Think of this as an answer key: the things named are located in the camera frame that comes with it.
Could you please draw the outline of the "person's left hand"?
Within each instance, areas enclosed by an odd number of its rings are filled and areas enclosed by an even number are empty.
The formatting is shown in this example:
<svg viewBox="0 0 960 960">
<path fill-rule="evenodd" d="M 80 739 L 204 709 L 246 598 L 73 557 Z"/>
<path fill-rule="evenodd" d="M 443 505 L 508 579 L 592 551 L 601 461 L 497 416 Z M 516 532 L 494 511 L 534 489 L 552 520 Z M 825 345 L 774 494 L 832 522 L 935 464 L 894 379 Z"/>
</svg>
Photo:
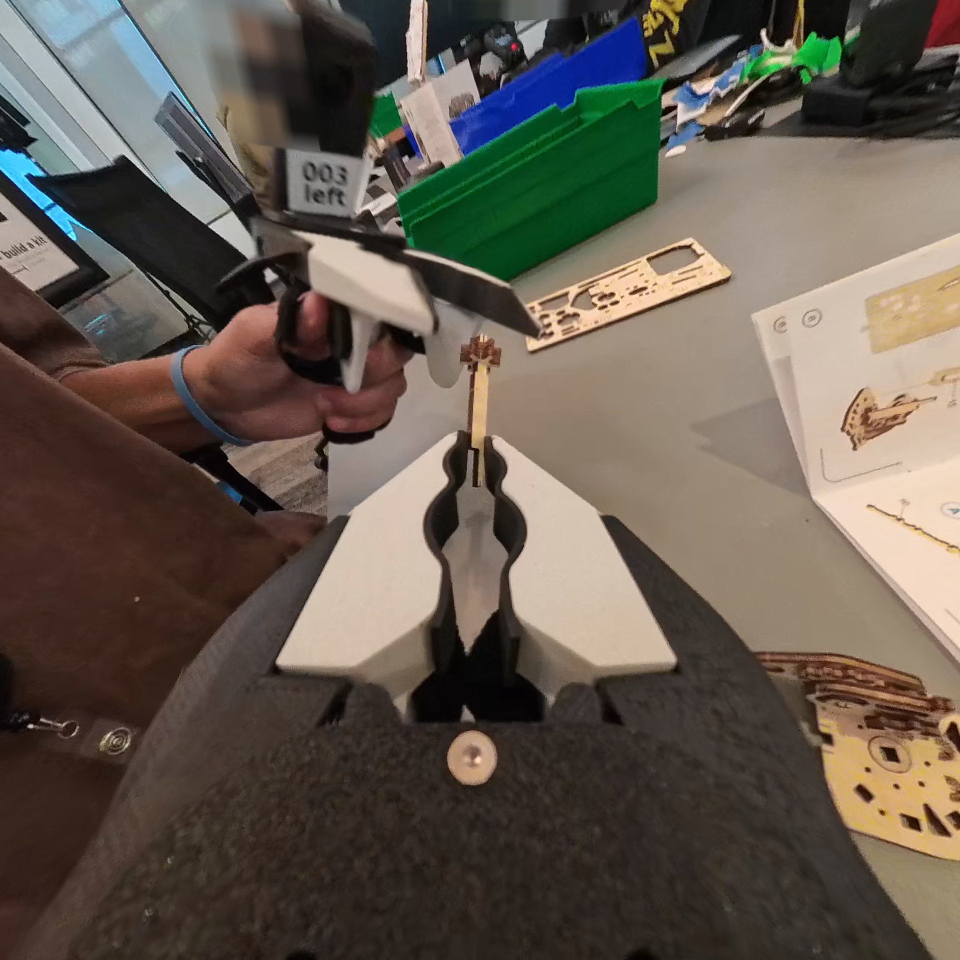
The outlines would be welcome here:
<svg viewBox="0 0 960 960">
<path fill-rule="evenodd" d="M 229 435 L 259 443 L 305 438 L 325 429 L 362 434 L 390 423 L 406 391 L 413 353 L 392 339 L 366 355 L 362 387 L 314 383 L 282 359 L 279 306 L 244 309 L 205 347 L 183 360 L 184 381 L 199 408 Z"/>
</svg>

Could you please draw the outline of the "white instruction booklet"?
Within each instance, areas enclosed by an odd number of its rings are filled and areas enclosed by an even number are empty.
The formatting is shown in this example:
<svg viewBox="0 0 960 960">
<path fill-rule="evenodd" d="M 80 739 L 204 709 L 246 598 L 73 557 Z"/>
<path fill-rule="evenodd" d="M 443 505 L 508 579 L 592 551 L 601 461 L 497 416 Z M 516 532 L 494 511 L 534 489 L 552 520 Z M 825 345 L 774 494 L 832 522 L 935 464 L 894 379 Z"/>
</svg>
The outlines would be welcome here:
<svg viewBox="0 0 960 960">
<path fill-rule="evenodd" d="M 959 657 L 959 235 L 751 315 L 810 497 Z"/>
</svg>

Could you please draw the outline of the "small black gadget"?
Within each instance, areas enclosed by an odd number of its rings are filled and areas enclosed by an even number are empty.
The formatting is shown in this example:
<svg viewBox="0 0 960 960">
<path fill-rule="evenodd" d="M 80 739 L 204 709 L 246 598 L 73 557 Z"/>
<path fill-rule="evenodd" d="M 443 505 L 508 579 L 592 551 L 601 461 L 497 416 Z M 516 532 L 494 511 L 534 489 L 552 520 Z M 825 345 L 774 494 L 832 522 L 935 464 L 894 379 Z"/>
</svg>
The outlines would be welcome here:
<svg viewBox="0 0 960 960">
<path fill-rule="evenodd" d="M 482 89 L 499 89 L 528 69 L 530 56 L 514 21 L 495 21 L 474 32 L 467 58 Z"/>
</svg>

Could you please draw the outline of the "blue plastic bin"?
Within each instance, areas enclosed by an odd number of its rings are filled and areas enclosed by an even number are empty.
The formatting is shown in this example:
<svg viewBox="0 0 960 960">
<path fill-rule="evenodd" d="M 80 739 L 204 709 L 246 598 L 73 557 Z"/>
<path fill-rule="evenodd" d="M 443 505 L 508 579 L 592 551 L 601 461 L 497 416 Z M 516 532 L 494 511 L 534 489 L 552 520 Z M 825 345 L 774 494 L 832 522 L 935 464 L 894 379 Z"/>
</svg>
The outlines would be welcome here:
<svg viewBox="0 0 960 960">
<path fill-rule="evenodd" d="M 554 53 L 452 120 L 467 156 L 551 106 L 569 107 L 580 90 L 636 82 L 646 73 L 641 22 L 634 17 L 575 53 Z"/>
</svg>

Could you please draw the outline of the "white cards in bin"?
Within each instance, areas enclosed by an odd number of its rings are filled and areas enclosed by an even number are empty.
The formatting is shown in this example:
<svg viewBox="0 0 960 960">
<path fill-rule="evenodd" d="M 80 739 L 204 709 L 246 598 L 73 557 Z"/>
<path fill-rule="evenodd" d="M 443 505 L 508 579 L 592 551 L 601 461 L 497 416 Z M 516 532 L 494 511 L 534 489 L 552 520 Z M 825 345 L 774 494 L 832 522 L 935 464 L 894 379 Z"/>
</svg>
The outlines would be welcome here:
<svg viewBox="0 0 960 960">
<path fill-rule="evenodd" d="M 424 162 L 447 168 L 463 158 L 451 124 L 480 102 L 474 69 L 464 59 L 410 92 L 398 110 Z"/>
</svg>

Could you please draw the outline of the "black and yellow cloth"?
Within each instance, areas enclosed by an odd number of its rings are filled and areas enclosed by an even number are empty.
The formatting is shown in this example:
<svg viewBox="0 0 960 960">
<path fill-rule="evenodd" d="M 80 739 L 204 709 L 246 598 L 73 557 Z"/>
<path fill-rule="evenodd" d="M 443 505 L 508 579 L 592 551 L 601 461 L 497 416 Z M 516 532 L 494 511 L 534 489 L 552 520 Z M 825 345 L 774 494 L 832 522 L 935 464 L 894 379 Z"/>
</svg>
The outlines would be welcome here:
<svg viewBox="0 0 960 960">
<path fill-rule="evenodd" d="M 638 16 L 646 53 L 646 76 L 652 77 L 703 42 L 736 35 L 759 38 L 770 13 L 765 1 L 650 1 Z"/>
</svg>

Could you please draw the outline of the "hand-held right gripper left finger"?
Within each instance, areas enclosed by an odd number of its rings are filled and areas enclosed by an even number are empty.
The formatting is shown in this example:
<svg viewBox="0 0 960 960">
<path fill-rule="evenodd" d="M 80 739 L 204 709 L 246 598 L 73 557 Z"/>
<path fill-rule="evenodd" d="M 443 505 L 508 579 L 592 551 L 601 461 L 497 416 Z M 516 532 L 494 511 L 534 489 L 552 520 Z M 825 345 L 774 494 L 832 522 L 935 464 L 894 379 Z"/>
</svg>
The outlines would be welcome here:
<svg viewBox="0 0 960 960">
<path fill-rule="evenodd" d="M 462 644 L 450 563 L 470 439 L 451 433 L 334 524 L 327 559 L 276 660 L 295 679 L 385 691 L 406 720 L 415 691 Z"/>
</svg>

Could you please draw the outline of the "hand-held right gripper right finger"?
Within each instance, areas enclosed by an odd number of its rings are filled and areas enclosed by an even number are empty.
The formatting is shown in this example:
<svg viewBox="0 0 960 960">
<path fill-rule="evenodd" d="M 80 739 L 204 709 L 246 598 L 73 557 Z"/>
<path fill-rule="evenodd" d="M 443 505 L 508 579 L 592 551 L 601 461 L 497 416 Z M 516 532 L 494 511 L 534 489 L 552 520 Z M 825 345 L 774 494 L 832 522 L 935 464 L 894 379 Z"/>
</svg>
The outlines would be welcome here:
<svg viewBox="0 0 960 960">
<path fill-rule="evenodd" d="M 673 672 L 602 514 L 503 438 L 486 438 L 484 462 L 480 709 L 539 719 L 570 685 Z"/>
</svg>

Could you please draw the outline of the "blue and white paper scraps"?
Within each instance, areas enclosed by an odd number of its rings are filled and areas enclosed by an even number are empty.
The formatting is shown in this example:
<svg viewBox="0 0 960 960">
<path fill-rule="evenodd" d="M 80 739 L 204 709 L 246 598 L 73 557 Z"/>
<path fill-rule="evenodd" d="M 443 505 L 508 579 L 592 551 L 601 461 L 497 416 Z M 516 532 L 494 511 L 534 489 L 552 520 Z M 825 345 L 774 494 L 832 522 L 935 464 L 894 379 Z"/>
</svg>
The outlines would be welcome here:
<svg viewBox="0 0 960 960">
<path fill-rule="evenodd" d="M 663 146 L 665 158 L 684 153 L 696 140 L 721 142 L 760 132 L 766 108 L 757 105 L 765 78 L 715 76 L 688 81 L 674 94 L 674 126 Z"/>
</svg>

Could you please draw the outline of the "wooden stick part with gear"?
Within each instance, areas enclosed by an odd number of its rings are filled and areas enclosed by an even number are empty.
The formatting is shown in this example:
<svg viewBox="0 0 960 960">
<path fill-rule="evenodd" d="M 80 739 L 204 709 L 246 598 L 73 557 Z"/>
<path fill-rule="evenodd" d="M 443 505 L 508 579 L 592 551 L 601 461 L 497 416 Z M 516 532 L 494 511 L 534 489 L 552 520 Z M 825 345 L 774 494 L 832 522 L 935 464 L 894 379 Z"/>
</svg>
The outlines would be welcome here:
<svg viewBox="0 0 960 960">
<path fill-rule="evenodd" d="M 466 426 L 471 453 L 471 483 L 486 484 L 485 443 L 488 435 L 490 378 L 501 363 L 501 348 L 493 338 L 477 334 L 461 347 L 460 360 L 469 373 Z"/>
</svg>

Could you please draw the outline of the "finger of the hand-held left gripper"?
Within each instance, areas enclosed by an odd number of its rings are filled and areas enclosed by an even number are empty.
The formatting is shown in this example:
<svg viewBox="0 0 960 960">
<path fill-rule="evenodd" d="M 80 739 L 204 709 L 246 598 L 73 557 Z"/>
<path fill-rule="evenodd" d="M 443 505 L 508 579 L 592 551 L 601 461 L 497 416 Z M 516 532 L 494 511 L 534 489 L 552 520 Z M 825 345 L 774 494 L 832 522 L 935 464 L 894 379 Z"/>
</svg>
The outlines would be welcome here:
<svg viewBox="0 0 960 960">
<path fill-rule="evenodd" d="M 391 324 L 390 337 L 403 350 L 424 356 L 433 382 L 442 389 L 451 389 L 461 376 L 462 347 L 481 332 L 484 323 L 484 318 L 474 315 L 441 315 L 431 334 Z"/>
<path fill-rule="evenodd" d="M 407 246 L 372 249 L 324 234 L 307 234 L 306 242 L 312 290 L 366 318 L 430 338 L 448 305 L 465 318 L 541 336 L 541 322 L 512 285 L 482 270 Z"/>
</svg>

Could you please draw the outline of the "white framed sign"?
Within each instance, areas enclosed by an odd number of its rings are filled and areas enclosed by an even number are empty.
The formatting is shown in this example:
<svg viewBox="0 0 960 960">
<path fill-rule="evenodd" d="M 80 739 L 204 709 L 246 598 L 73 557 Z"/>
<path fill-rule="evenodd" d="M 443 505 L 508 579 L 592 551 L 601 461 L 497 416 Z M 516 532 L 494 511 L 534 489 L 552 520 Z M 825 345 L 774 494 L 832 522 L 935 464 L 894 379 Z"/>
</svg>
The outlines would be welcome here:
<svg viewBox="0 0 960 960">
<path fill-rule="evenodd" d="M 1 265 L 54 308 L 90 294 L 110 276 L 5 178 L 1 192 Z"/>
</svg>

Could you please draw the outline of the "green plastic bin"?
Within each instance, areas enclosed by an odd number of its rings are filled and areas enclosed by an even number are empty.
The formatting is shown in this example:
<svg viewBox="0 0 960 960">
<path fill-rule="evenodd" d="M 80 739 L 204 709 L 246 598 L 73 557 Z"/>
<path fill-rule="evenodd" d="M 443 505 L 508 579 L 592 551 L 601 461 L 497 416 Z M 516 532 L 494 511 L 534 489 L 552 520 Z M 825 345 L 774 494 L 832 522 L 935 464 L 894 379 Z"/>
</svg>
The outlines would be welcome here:
<svg viewBox="0 0 960 960">
<path fill-rule="evenodd" d="M 663 81 L 578 91 L 398 197 L 409 245 L 511 281 L 658 199 Z"/>
</svg>

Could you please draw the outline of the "wooden gear model assembly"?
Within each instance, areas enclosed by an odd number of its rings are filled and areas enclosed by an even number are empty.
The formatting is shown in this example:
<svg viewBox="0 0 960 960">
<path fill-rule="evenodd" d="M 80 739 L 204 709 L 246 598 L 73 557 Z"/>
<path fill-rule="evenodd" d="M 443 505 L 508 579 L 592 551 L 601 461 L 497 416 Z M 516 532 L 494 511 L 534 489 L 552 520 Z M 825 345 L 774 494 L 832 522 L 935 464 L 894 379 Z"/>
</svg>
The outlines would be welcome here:
<svg viewBox="0 0 960 960">
<path fill-rule="evenodd" d="M 959 861 L 959 713 L 917 676 L 832 653 L 759 652 L 814 710 L 822 769 L 845 826 Z"/>
</svg>

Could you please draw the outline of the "person's left forearm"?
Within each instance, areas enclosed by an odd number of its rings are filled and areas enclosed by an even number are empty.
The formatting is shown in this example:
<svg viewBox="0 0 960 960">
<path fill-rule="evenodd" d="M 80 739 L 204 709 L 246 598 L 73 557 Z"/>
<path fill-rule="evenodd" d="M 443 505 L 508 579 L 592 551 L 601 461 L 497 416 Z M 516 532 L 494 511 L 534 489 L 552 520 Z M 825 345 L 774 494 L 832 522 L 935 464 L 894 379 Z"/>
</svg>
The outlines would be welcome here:
<svg viewBox="0 0 960 960">
<path fill-rule="evenodd" d="M 177 393 L 170 357 L 86 368 L 59 380 L 75 396 L 165 450 L 198 450 L 212 437 Z"/>
</svg>

